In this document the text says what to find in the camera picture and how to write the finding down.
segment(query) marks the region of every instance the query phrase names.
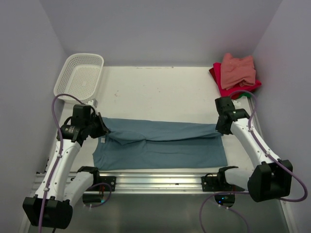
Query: dark red cloth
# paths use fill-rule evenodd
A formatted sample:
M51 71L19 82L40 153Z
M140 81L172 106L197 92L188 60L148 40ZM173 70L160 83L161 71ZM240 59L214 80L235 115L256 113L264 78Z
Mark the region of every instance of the dark red cloth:
M238 91L238 90L254 91L255 89L257 89L258 87L261 86L261 82L256 80L254 86L240 86L239 84L236 84L236 85L233 86L233 88L231 88L229 90L222 89L222 87L221 87L220 70L221 70L221 63L216 62L216 63L213 64L213 68L210 69L209 72L212 75L213 79L215 80L215 82L216 82L216 84L218 86L220 95L222 97L230 96L230 94L232 92ZM242 94L242 93L234 94L231 98L233 100L236 100L240 96L240 94Z

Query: perforated basket bottom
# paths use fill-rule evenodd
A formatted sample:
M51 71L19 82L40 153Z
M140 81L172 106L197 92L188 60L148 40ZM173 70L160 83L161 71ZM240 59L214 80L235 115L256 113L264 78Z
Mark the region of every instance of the perforated basket bottom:
M95 90L100 71L101 68L96 65L76 66L68 80L65 93L71 94L80 100L87 100ZM63 97L63 99L72 100L68 97Z

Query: laundry basket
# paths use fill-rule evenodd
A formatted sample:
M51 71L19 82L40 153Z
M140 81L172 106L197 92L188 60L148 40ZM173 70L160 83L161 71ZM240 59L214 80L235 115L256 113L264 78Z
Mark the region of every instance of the laundry basket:
M71 55L65 62L54 87L54 94L70 94L83 103L95 99L99 80L103 72L104 59L91 53ZM60 99L69 103L77 103L67 96Z

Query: blue garment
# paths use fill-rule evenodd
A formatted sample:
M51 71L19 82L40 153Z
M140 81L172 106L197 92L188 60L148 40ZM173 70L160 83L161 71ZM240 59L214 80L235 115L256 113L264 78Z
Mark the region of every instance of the blue garment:
M93 153L99 170L227 166L215 124L105 117L103 121L111 133L99 138Z

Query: blue cloth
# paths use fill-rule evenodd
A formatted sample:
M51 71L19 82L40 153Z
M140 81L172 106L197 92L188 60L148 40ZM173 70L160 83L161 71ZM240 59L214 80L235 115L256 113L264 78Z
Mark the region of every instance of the blue cloth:
M93 153L100 170L227 166L215 124L111 119Z

